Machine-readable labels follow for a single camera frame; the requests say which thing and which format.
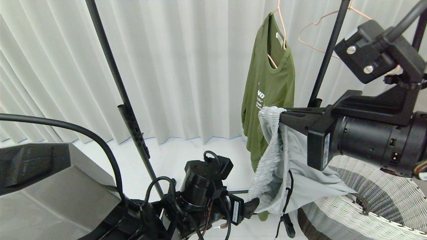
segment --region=silver screw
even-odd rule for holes
[[[363,69],[364,73],[372,73],[372,71],[374,70],[374,67],[372,65],[368,65]]]
[[[347,53],[348,54],[353,54],[356,52],[356,46],[350,46],[347,48]]]

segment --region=woven basket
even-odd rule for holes
[[[314,239],[427,239],[427,199],[408,178],[392,176],[372,165],[337,156],[329,167],[367,200],[369,214],[347,196],[324,197],[298,210],[299,225]]]

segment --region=light gray garment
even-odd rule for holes
[[[288,170],[294,178],[293,191],[285,213],[324,196],[355,193],[339,175],[326,167],[323,172],[307,166],[307,137],[279,123],[283,108],[264,107],[258,117],[269,143],[258,164],[249,188],[248,200],[260,198],[256,213],[282,214],[291,186]]]

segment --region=curtain fold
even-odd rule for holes
[[[281,13],[295,64],[295,107],[305,107],[323,53],[298,41],[310,22],[338,9],[340,0],[284,0]],[[355,0],[353,7],[384,28],[416,4]],[[234,138],[256,32],[276,0],[97,1],[113,55],[144,137]],[[84,1],[2,0],[0,8],[1,111],[48,117],[86,127],[104,140],[129,137],[116,85]],[[336,15],[301,35],[325,49]],[[349,11],[339,40],[365,19]],[[404,34],[412,41],[416,23]],[[427,57],[426,41],[420,53]],[[335,102],[347,89],[373,96],[381,79],[360,83],[332,58],[319,98]],[[1,122],[0,140],[88,142],[59,128]]]

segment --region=white floor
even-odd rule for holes
[[[93,159],[101,167],[112,173],[111,167],[103,151],[95,143],[82,144],[74,143],[87,156]],[[117,158],[123,178],[123,188],[125,194],[130,198],[143,199],[148,184],[151,182],[144,164],[132,142],[126,142],[118,145],[114,141],[108,143]],[[229,177],[224,181],[228,190],[247,190],[254,175],[249,152],[246,150],[246,142],[242,138],[231,140],[223,138],[212,138],[207,144],[203,145],[201,138],[192,140],[182,140],[180,138],[170,138],[164,144],[158,145],[154,138],[147,139],[146,144],[151,155],[151,164],[157,176],[168,176],[177,180],[177,186],[180,187],[185,176],[185,163],[189,160],[202,160],[205,150],[214,151],[216,154],[231,159],[234,168]],[[166,192],[168,184],[162,182],[163,191]],[[150,195],[150,201],[159,200],[159,197],[153,189]],[[306,239],[301,232],[296,219],[296,212],[291,214],[292,222],[296,230],[295,240]],[[245,219],[239,226],[232,225],[231,237],[233,240],[272,240],[275,237],[279,216],[269,216],[268,220],[261,222],[257,216],[250,220]],[[227,233],[226,229],[211,229],[206,232],[206,240],[223,240]],[[278,239],[289,239],[285,227],[282,224]]]

